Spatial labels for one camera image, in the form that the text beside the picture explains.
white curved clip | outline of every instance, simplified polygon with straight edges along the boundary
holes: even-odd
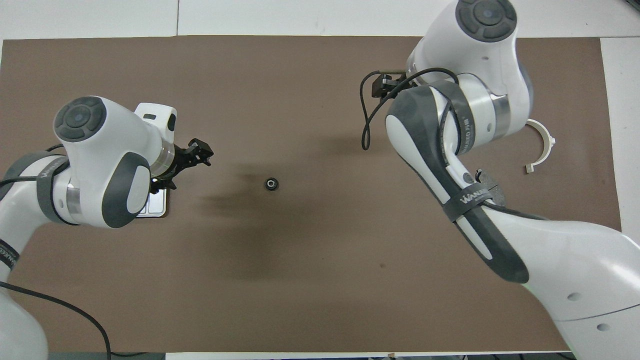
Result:
[[[556,144],[556,139],[551,136],[549,130],[547,130],[547,128],[538,121],[529,119],[527,120],[527,125],[537,130],[540,133],[540,136],[542,136],[542,141],[544,142],[544,149],[542,150],[542,155],[540,155],[540,158],[534,163],[526,164],[524,167],[527,171],[527,174],[529,174],[533,172],[533,167],[537,167],[538,165],[542,164],[543,161],[545,161],[549,157],[551,148]]]

wanaeed logo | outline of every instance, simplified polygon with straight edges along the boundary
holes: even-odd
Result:
[[[467,152],[471,150],[471,122],[469,121],[469,118],[465,118],[462,120],[462,123],[465,126],[465,146],[462,149],[462,152]]]
[[[10,252],[0,247],[0,255],[2,255],[2,257],[4,257],[5,259],[7,259],[12,266],[15,266],[16,259],[15,259],[15,256],[13,256],[13,254],[11,254]]]
[[[463,204],[468,204],[471,200],[477,198],[480,195],[484,195],[484,194],[486,194],[488,192],[489,192],[489,190],[487,190],[487,189],[478,190],[476,192],[463,195],[462,198],[460,199],[460,201],[462,201]]]
[[[47,177],[49,176],[49,173],[52,172],[53,170],[56,170],[58,168],[58,166],[60,166],[60,160],[56,161],[55,163],[52,163],[51,165],[49,165],[48,167],[46,167],[44,170],[42,170],[42,172],[40,173],[40,177]]]

small black object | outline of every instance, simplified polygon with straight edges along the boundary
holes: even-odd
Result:
[[[169,129],[170,131],[175,130],[175,115],[171,114],[169,116],[169,122],[166,123],[166,128]]]
[[[502,188],[500,187],[500,184],[498,184],[498,182],[494,180],[494,178],[492,178],[491,175],[489,175],[489,173],[479,168],[476,171],[476,180],[479,183],[485,185],[487,189],[489,189],[489,192],[493,196],[493,202],[496,205],[498,206],[507,205],[507,200],[504,196],[504,192],[502,191]]]
[[[402,80],[404,79],[406,79],[405,74],[402,74],[396,80],[393,80],[389,73],[381,74],[373,81],[373,84],[371,84],[371,97],[377,97],[380,99],[384,98],[385,96],[387,96],[387,94],[389,94],[389,92],[391,92],[391,90],[400,85],[400,82],[402,82]]]
[[[177,145],[175,147],[175,155],[173,163],[167,171],[151,180],[149,188],[150,193],[158,193],[160,189],[176,189],[173,178],[186,168],[194,167],[198,164],[211,166],[209,158],[213,156],[213,151],[208,143],[199,139],[192,139],[187,149],[182,149]]]
[[[275,177],[270,177],[264,181],[264,187],[271,192],[277,190],[278,186],[280,186],[280,183]]]

black connector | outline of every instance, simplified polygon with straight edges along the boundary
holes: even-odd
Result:
[[[150,193],[157,193],[160,189],[176,189],[173,178],[186,168],[194,167],[198,164],[211,166],[209,158],[213,156],[213,151],[208,143],[199,139],[192,139],[187,149],[175,146],[175,156],[169,169],[151,180]]]
[[[371,97],[378,97],[380,99],[384,98],[395,89],[404,79],[406,79],[406,75],[402,75],[397,79],[392,79],[390,74],[382,73],[378,76],[371,85]]]

white plastic bracket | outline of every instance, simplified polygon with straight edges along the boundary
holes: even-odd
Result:
[[[556,144],[556,138],[551,136],[549,130],[547,130],[547,128],[539,121],[529,119],[527,120],[527,125],[537,130],[540,133],[540,136],[542,136],[542,141],[544,142],[544,149],[542,150],[542,155],[540,155],[540,158],[538,158],[538,160],[531,164],[526,164],[524,167],[527,171],[527,174],[530,174],[531,172],[533,172],[533,167],[537,167],[538,165],[542,164],[549,157],[551,148]]]
[[[145,207],[138,214],[138,218],[161,218],[166,213],[167,189],[160,189],[157,193],[150,193]]]

